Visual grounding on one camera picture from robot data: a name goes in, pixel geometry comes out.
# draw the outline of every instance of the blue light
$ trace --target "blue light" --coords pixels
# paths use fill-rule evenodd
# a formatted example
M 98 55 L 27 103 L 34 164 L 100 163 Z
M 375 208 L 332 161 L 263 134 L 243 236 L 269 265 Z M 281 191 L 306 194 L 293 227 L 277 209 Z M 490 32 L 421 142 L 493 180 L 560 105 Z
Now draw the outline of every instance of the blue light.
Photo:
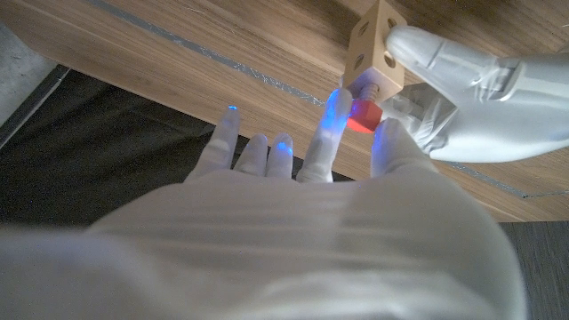
M 338 94 L 339 91 L 334 91 L 326 103 L 326 111 L 322 117 L 322 121 L 320 122 L 322 128 L 325 130 L 343 130 L 348 122 L 348 115 L 345 117 L 338 117 L 336 114 L 336 107 L 333 101 L 338 100 Z
M 276 144 L 276 148 L 279 150 L 285 150 L 289 155 L 293 154 L 293 149 L 289 148 L 284 142 L 278 142 Z

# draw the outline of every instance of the wooden toy block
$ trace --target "wooden toy block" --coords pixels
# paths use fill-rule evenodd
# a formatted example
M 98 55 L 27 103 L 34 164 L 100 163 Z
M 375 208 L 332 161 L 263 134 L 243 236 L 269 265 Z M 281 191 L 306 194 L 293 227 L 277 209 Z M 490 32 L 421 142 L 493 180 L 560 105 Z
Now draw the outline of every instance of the wooden toy block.
M 352 29 L 342 83 L 354 99 L 367 100 L 360 92 L 368 84 L 380 88 L 376 103 L 403 89 L 405 69 L 385 46 L 390 29 L 397 25 L 407 25 L 407 21 L 385 0 L 378 0 Z

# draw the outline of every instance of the white robotic hand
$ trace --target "white robotic hand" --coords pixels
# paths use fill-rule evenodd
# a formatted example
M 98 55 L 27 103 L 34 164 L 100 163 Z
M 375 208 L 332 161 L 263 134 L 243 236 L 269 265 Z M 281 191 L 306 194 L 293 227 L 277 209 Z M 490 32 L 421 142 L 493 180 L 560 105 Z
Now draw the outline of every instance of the white robotic hand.
M 569 146 L 569 52 L 498 58 L 414 27 L 387 39 L 427 84 L 382 104 L 433 159 L 505 162 Z

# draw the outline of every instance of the wooden surface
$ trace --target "wooden surface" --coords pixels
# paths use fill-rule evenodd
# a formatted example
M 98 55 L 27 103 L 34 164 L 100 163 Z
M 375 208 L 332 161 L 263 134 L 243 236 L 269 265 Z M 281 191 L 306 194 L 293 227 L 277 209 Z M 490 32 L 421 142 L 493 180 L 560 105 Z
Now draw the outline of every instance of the wooden surface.
M 303 157 L 323 111 L 318 100 L 337 85 L 349 32 L 372 2 L 4 0 L 0 18 L 43 55 L 192 116 L 214 123 L 236 104 L 243 135 L 289 132 Z M 554 52 L 569 41 L 566 0 L 391 3 L 410 25 L 499 56 Z M 334 170 L 368 176 L 371 139 L 347 132 Z M 568 159 L 559 150 L 437 166 L 496 220 L 569 220 Z

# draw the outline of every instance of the dark floor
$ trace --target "dark floor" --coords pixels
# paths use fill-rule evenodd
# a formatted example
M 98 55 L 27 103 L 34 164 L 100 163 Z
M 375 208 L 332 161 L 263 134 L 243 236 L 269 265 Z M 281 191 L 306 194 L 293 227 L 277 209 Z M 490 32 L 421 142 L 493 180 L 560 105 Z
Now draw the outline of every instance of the dark floor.
M 154 188 L 183 181 L 212 128 L 72 71 L 0 149 L 0 219 L 89 226 Z M 246 142 L 240 137 L 237 150 Z M 301 163 L 295 159 L 295 171 Z M 530 318 L 569 319 L 569 222 L 501 226 L 525 274 Z

